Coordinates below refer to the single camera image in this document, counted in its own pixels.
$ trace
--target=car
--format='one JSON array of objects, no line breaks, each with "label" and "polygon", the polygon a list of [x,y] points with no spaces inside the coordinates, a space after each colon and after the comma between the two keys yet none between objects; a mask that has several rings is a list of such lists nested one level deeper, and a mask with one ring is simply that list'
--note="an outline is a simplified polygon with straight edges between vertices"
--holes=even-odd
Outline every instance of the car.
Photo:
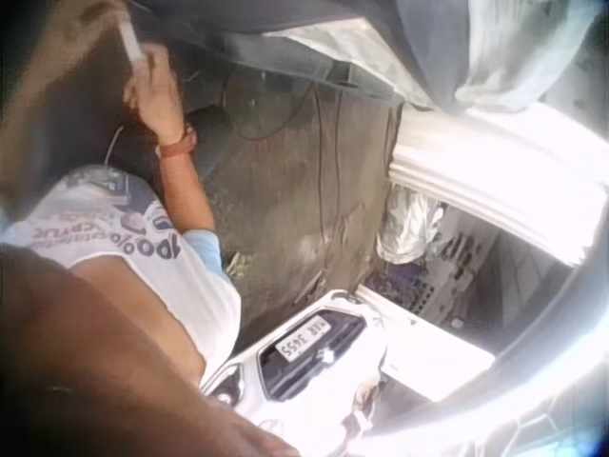
[{"label": "car", "polygon": [[303,455],[327,455],[349,424],[365,427],[386,351],[379,313],[332,290],[226,361],[202,392]]}]

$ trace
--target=person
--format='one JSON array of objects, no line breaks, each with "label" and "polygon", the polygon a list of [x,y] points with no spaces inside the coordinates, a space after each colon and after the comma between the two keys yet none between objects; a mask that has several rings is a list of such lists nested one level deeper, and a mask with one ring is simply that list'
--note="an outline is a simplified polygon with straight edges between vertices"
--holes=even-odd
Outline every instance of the person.
[{"label": "person", "polygon": [[124,100],[156,136],[162,195],[86,166],[3,235],[3,429],[61,455],[298,455],[200,393],[233,349],[241,302],[167,49],[144,49]]}]

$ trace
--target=wire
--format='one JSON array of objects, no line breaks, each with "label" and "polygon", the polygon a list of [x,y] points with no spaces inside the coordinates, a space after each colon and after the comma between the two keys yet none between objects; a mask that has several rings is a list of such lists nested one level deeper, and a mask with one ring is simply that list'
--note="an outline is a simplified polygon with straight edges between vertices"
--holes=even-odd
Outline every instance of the wire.
[{"label": "wire", "polygon": [[336,108],[336,122],[334,124],[334,165],[336,167],[336,218],[334,219],[334,228],[332,229],[332,243],[336,237],[339,220],[341,219],[341,165],[339,163],[339,126],[341,123],[341,108],[343,107],[343,94],[339,92],[339,103]]},{"label": "wire", "polygon": [[112,137],[112,141],[110,142],[110,146],[108,146],[108,151],[106,152],[106,158],[104,159],[104,165],[108,164],[108,161],[110,160],[110,155],[112,154],[112,151],[114,150],[114,145],[116,144],[116,140],[118,140],[118,135],[120,135],[124,129],[125,129],[125,127],[121,126],[114,132],[114,136]]},{"label": "wire", "polygon": [[319,140],[319,149],[318,149],[319,159],[318,159],[318,170],[317,170],[317,196],[319,199],[318,208],[320,211],[320,233],[322,234],[322,240],[324,240],[324,245],[325,245],[324,204],[323,204],[324,198],[322,196],[322,173],[323,173],[322,158],[324,156],[324,148],[323,148],[324,128],[322,127],[322,104],[320,103],[320,94],[317,90],[317,85],[315,85],[314,83],[311,83],[309,88],[314,88],[313,95],[315,98],[315,106],[317,107],[317,124],[319,126],[319,131],[320,131],[320,140]]},{"label": "wire", "polygon": [[315,83],[310,83],[308,85],[308,87],[306,88],[306,91],[304,92],[303,96],[301,97],[300,101],[298,102],[298,105],[296,105],[296,108],[294,108],[292,110],[292,112],[289,113],[287,118],[283,121],[283,123],[279,127],[277,127],[276,129],[273,129],[270,133],[267,133],[263,136],[258,136],[258,137],[246,136],[246,135],[243,135],[242,133],[240,133],[239,130],[236,128],[235,122],[230,118],[230,114],[228,113],[228,110],[226,109],[226,88],[228,87],[230,78],[232,77],[232,75],[236,69],[237,69],[237,66],[236,65],[233,66],[232,70],[230,71],[230,73],[228,74],[228,77],[225,80],[225,83],[223,84],[222,95],[220,97],[220,103],[221,103],[223,110],[225,111],[226,119],[228,119],[228,122],[232,126],[232,129],[235,132],[235,135],[237,135],[242,140],[247,140],[247,141],[264,141],[264,140],[270,138],[271,136],[277,134],[279,131],[285,129],[285,127],[287,127],[287,125],[292,121],[292,119],[294,119],[296,114],[298,114],[298,112],[303,107],[303,104],[305,103],[307,95],[311,92],[311,89],[313,88],[313,86],[315,84]]}]

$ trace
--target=white t-shirt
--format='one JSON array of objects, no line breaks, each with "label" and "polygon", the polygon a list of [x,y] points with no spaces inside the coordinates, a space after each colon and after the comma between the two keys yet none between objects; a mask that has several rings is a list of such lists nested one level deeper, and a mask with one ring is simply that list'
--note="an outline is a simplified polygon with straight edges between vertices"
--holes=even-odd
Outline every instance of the white t-shirt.
[{"label": "white t-shirt", "polygon": [[[87,166],[62,179],[26,220],[9,227],[2,241],[65,268],[101,255],[122,257],[205,358],[203,383],[233,349],[241,299],[221,272],[217,238],[201,232],[182,237],[144,180]],[[212,260],[204,262],[206,257]]]}]

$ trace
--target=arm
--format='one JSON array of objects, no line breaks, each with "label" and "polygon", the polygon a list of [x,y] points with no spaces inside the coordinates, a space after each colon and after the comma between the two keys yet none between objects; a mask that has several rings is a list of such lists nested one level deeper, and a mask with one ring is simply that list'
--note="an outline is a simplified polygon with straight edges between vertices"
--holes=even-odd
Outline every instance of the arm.
[{"label": "arm", "polygon": [[[167,49],[144,46],[147,60],[135,63],[125,88],[125,101],[137,109],[142,121],[157,135],[159,146],[174,145],[185,136],[184,113]],[[215,229],[213,214],[189,153],[163,156],[161,177],[165,205],[174,227],[188,230]]]},{"label": "arm", "polygon": [[180,233],[215,230],[213,214],[189,154],[161,159],[167,214]]},{"label": "arm", "polygon": [[299,455],[201,395],[58,264],[0,245],[0,279],[1,455]]}]

